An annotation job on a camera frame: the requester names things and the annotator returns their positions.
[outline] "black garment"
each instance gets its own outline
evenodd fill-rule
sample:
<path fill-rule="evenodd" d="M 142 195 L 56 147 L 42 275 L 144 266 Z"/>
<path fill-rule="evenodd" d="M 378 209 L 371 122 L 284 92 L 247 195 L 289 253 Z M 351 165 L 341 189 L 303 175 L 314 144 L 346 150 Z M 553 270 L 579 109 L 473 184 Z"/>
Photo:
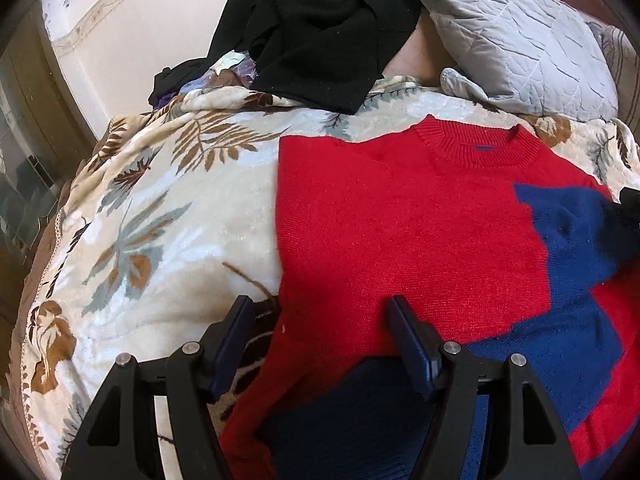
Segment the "black garment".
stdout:
<path fill-rule="evenodd" d="M 620 218 L 630 225 L 637 226 L 640 223 L 640 191 L 623 187 L 620 190 L 620 204 L 616 204 Z"/>
<path fill-rule="evenodd" d="M 156 75 L 149 103 L 247 50 L 253 90 L 354 114 L 419 16 L 420 0 L 228 0 L 207 57 Z"/>

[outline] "pillowcase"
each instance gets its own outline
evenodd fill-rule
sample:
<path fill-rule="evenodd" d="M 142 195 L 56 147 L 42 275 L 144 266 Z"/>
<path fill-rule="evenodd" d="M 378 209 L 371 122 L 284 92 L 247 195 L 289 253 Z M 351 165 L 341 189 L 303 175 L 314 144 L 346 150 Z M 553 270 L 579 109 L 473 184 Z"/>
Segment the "pillowcase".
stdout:
<path fill-rule="evenodd" d="M 640 59 L 628 37 L 613 25 L 588 23 L 618 89 L 618 118 L 640 142 Z"/>
<path fill-rule="evenodd" d="M 616 116 L 604 56 L 580 15 L 559 0 L 422 0 L 466 77 L 446 69 L 445 93 L 511 113 L 579 121 Z"/>

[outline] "blue fabric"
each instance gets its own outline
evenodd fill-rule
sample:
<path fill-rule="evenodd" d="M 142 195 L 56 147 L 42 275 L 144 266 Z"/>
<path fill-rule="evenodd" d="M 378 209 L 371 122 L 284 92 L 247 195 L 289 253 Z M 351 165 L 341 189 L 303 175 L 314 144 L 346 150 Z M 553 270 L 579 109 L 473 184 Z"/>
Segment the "blue fabric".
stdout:
<path fill-rule="evenodd" d="M 622 356 L 615 330 L 588 293 L 467 348 L 498 360 L 526 355 L 567 433 L 594 408 Z M 325 396 L 268 418 L 261 435 L 278 480 L 408 478 L 431 419 L 398 367 L 396 358 L 368 359 Z M 478 397 L 462 480 L 478 475 L 487 406 Z"/>
<path fill-rule="evenodd" d="M 546 245 L 551 307 L 580 298 L 640 253 L 640 230 L 621 222 L 616 205 L 589 187 L 513 184 L 529 205 L 533 227 Z"/>
<path fill-rule="evenodd" d="M 371 358 L 319 399 L 267 418 L 258 437 L 278 480 L 402 480 L 432 416 L 399 358 Z"/>
<path fill-rule="evenodd" d="M 620 437 L 619 441 L 607 449 L 603 454 L 593 460 L 589 460 L 580 468 L 582 480 L 600 480 L 600 478 L 602 478 L 611 464 L 613 464 L 613 461 L 619 455 L 620 451 L 622 451 L 622 448 L 625 447 L 625 444 L 631 438 L 637 423 L 638 420 L 636 420 L 636 423 L 633 424 L 622 437 Z"/>
<path fill-rule="evenodd" d="M 625 225 L 613 202 L 594 189 L 514 189 L 546 246 L 551 309 L 467 347 L 498 360 L 524 354 L 571 433 L 622 356 L 615 329 L 589 291 L 640 253 L 640 230 Z M 462 480 L 478 475 L 487 409 L 487 399 L 478 397 Z M 431 414 L 399 359 L 372 358 L 319 399 L 268 418 L 260 435 L 278 480 L 400 480 L 417 459 Z M 585 464 L 584 480 L 597 480 L 618 452 L 615 446 Z"/>
<path fill-rule="evenodd" d="M 567 433 L 595 407 L 622 357 L 618 334 L 590 293 L 467 347 L 475 355 L 498 360 L 524 354 Z"/>

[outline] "floral blanket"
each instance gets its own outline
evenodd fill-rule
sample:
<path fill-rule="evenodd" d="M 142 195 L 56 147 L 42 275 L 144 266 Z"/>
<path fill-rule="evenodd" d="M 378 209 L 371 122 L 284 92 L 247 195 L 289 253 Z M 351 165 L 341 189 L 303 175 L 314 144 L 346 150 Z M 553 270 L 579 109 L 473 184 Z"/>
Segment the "floral blanket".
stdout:
<path fill-rule="evenodd" d="M 637 147 L 620 122 L 520 118 L 401 76 L 379 81 L 354 116 L 225 87 L 115 118 L 56 218 L 56 247 L 28 313 L 20 376 L 12 377 L 20 381 L 24 423 L 46 477 L 60 477 L 117 354 L 139 361 L 167 356 L 199 339 L 238 294 L 275 305 L 282 274 L 274 232 L 279 137 L 360 142 L 427 114 L 524 124 L 615 197 L 624 186 L 640 189 Z M 247 345 L 231 392 L 212 407 L 217 431 L 257 374 L 275 316 L 275 307 L 258 314 L 265 322 Z M 180 478 L 161 402 L 157 417 L 166 477 Z"/>

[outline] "fern print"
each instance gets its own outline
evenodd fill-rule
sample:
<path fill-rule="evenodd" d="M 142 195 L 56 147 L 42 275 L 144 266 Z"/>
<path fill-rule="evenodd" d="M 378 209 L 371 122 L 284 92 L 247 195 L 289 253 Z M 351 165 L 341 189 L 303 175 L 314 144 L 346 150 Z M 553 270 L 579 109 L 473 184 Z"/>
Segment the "fern print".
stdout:
<path fill-rule="evenodd" d="M 601 184 L 607 183 L 607 170 L 613 164 L 613 157 L 609 151 L 609 141 L 604 129 L 599 130 L 595 138 L 587 147 L 587 156 L 593 164 L 593 174 Z"/>
<path fill-rule="evenodd" d="M 205 112 L 190 121 L 175 143 L 172 164 L 179 160 L 177 171 L 193 171 L 204 163 L 209 171 L 218 160 L 225 164 L 238 160 L 240 152 L 257 152 L 258 142 L 277 139 L 283 132 L 261 134 L 241 124 L 225 122 L 232 114 Z"/>
<path fill-rule="evenodd" d="M 74 248 L 80 241 L 80 238 L 82 237 L 84 232 L 89 228 L 90 225 L 91 225 L 91 222 L 85 224 L 84 227 L 79 228 L 78 231 L 75 232 L 74 237 L 72 238 L 71 243 L 69 244 L 69 249 L 66 252 L 65 259 L 62 261 L 62 263 L 58 267 L 58 271 L 56 272 L 56 275 L 53 277 L 53 280 L 51 280 L 51 283 L 49 284 L 49 290 L 47 291 L 47 295 L 46 295 L 47 299 L 49 299 L 53 295 L 53 289 L 56 286 L 56 282 L 60 276 L 60 272 L 62 272 L 62 267 L 65 266 L 66 259 L 68 258 L 71 251 L 74 250 Z"/>
<path fill-rule="evenodd" d="M 133 190 L 133 187 L 139 182 L 143 175 L 151 169 L 151 162 L 159 151 L 160 148 L 156 148 L 155 150 L 145 148 L 136 157 L 136 160 L 126 168 L 123 168 L 107 186 L 107 191 L 100 203 L 98 213 L 109 206 L 106 213 L 108 216 L 124 203 L 129 193 L 131 193 L 131 190 Z"/>
<path fill-rule="evenodd" d="M 629 164 L 629 152 L 626 147 L 625 136 L 620 128 L 620 125 L 616 123 L 616 140 L 618 142 L 618 153 L 620 154 L 620 159 L 622 160 L 622 164 L 628 170 L 631 170 L 631 164 Z"/>
<path fill-rule="evenodd" d="M 165 191 L 126 224 L 121 225 L 116 241 L 98 257 L 89 276 L 82 284 L 86 285 L 109 264 L 111 264 L 111 270 L 95 289 L 91 302 L 82 310 L 82 316 L 105 309 L 123 283 L 126 285 L 127 298 L 137 300 L 145 291 L 151 275 L 162 260 L 162 245 L 150 246 L 149 244 L 161 237 L 166 228 L 191 206 L 189 203 L 173 209 L 153 219 L 146 226 L 142 226 L 162 205 L 167 193 Z"/>
<path fill-rule="evenodd" d="M 366 99 L 364 99 L 360 109 L 356 112 L 356 115 L 370 110 L 378 110 L 382 103 L 391 103 L 397 99 L 405 99 L 423 90 L 423 88 L 419 86 L 405 87 L 403 86 L 405 84 L 405 82 L 399 82 L 397 86 L 400 88 L 395 88 L 395 85 L 390 85 L 384 92 L 368 95 Z M 322 130 L 325 135 L 348 142 L 352 140 L 351 135 L 348 133 L 349 119 L 350 116 L 348 115 L 331 113 L 322 122 Z"/>
<path fill-rule="evenodd" d="M 60 466 L 60 469 L 65 465 L 71 443 L 76 438 L 85 415 L 86 408 L 84 403 L 80 396 L 77 393 L 74 393 L 71 397 L 71 405 L 68 407 L 68 416 L 65 417 L 64 420 L 62 441 L 58 446 L 58 453 L 56 455 L 56 463 Z"/>

